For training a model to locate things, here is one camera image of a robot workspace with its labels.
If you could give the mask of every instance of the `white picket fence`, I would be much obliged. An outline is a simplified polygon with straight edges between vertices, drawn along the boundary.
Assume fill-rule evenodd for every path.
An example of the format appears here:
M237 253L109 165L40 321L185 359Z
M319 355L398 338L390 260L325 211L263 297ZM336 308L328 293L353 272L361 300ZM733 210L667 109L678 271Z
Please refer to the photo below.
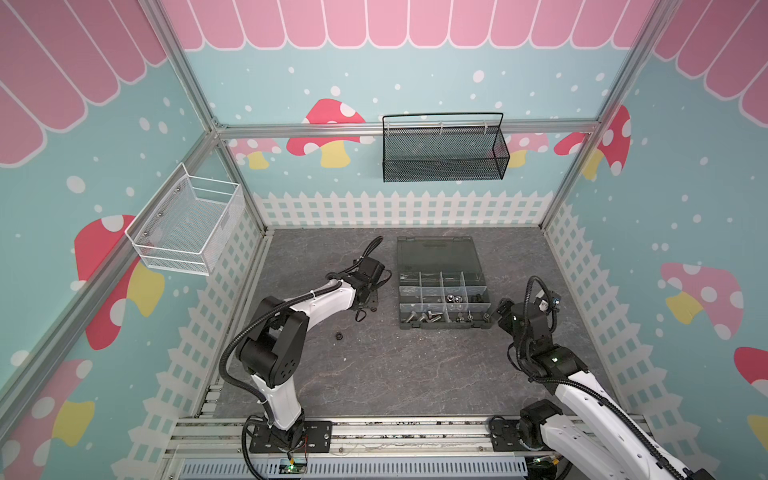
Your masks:
M508 196L502 192L493 197L491 192L477 195L471 192L462 197L459 192L446 196L424 193L417 197L413 192L400 196L396 192L385 197L378 192L359 197L347 193L339 197L331 193L323 197L284 194L267 198L253 195L264 222L271 227L397 227L419 225L440 227L445 225L483 226L509 225L531 226L541 222L552 200L552 192L543 197L538 192L523 196L522 192Z
M670 453L694 471L706 468L712 472L720 461L699 449L696 436L700 427L680 415L683 398L664 387L667 371L651 363L653 347L637 338L641 325L629 322L630 306L619 302L619 287L609 284L609 271L600 268L600 255L592 254L592 242L584 238L585 229L578 227L572 207L565 204L560 208L546 235L616 394L630 412L645 415L654 438Z
M154 478L159 466L157 460L162 458L177 420L192 413L190 406L194 407L200 390L208 387L207 372L217 364L214 353L234 311L259 239L256 224L244 213L216 268L206 278L205 290L197 291L197 306L188 309L190 323L179 329L178 348L168 350L170 365L157 374L157 395L144 400L147 410L144 423L128 431L133 442L131 451L112 464L118 480Z

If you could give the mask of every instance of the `mushroom illustration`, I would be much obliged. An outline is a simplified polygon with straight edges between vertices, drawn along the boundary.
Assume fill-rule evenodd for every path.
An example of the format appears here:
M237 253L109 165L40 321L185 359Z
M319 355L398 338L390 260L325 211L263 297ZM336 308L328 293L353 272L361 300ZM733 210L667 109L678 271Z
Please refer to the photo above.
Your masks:
M511 134L507 135L509 162L507 168L517 168L525 165L525 152L537 151L544 153L549 150L549 139L546 134Z
M768 352L742 346L733 354L733 363L751 386L768 396Z
M332 98L318 100L302 121L304 124L362 124L366 121L352 107ZM323 152L320 165L325 168L342 168L349 165L349 155L344 150L345 141L372 144L373 137L318 137L291 138L286 148L298 157L311 154L318 148Z
M728 340L736 334L744 317L744 299L736 277L727 270L707 266L665 263L661 266L663 282L681 290L667 299L672 313L681 323L690 325L694 317L706 311L715 333Z
M629 155L629 145L632 134L632 123L629 110L623 105L619 107L611 125L603 134L597 149L593 151L581 174L584 178L594 181L598 177L598 166L605 158L613 175L618 175L624 169ZM558 155L570 155L576 153L584 143L586 134L575 132L568 135L560 143L554 146L554 152Z
M80 230L74 239L74 258L79 280L72 283L73 290L91 278L101 261L123 237L123 228L131 220L133 217L130 215L114 215L96 220ZM127 300L136 303L141 315L149 316L160 301L164 287L163 274L150 271L136 258L85 328L85 336L91 348L105 349L117 339L123 325Z
M270 166L263 152L279 154L282 152L277 142L272 138L241 138L229 141L230 150L235 156L238 165L245 165L248 159L248 167L251 170L264 170Z
M768 417L749 415L746 418L746 422L750 424L752 433L763 444L763 448L768 450Z
M67 399L91 368L93 362L82 359L68 360L58 367L2 446L5 480L39 480L52 439L60 439L70 447L80 442L96 413L95 404Z

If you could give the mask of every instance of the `metal bracket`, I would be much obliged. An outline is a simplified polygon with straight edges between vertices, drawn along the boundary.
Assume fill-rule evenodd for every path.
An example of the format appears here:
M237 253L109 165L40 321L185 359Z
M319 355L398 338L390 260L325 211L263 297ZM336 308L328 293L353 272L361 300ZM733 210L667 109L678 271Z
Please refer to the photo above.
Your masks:
M306 426L306 452L328 453L331 446L333 422L304 422ZM253 437L250 440L248 451L251 453L284 453L276 444L277 440L272 430L264 424L254 426ZM296 450L296 453L304 451L304 447Z
M526 452L518 435L519 420L496 417L488 425L491 430L491 444L494 452Z

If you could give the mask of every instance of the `mesh basket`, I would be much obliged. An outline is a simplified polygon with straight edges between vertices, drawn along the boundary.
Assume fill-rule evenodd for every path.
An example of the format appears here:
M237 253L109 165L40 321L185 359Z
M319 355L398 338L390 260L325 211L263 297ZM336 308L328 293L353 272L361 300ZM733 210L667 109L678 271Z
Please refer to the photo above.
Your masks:
M444 120L404 121L416 115ZM479 115L494 119L471 120ZM384 116L384 181L501 180L509 162L503 117L497 113Z
M172 180L175 177L125 234L149 268L210 275L245 210L243 189L231 182L193 177L184 164L171 175ZM140 225L137 220L144 218Z

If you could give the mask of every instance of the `black wire basket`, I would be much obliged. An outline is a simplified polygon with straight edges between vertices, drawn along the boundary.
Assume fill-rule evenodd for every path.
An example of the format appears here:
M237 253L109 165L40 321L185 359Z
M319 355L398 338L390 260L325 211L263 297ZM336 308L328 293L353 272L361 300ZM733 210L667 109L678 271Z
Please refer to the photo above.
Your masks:
M503 118L496 112L385 115L384 181L501 180L509 162Z

